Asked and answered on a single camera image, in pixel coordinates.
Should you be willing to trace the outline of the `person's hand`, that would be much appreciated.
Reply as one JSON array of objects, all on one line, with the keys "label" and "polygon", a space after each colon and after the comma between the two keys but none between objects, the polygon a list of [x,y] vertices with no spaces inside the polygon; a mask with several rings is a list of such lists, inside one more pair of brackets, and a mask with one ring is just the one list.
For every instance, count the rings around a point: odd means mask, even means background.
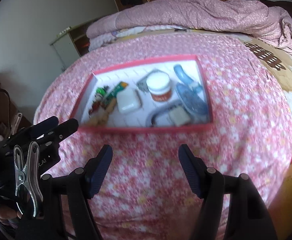
[{"label": "person's hand", "polygon": [[6,222],[10,219],[21,218],[22,214],[19,211],[15,211],[10,207],[0,207],[0,222]]}]

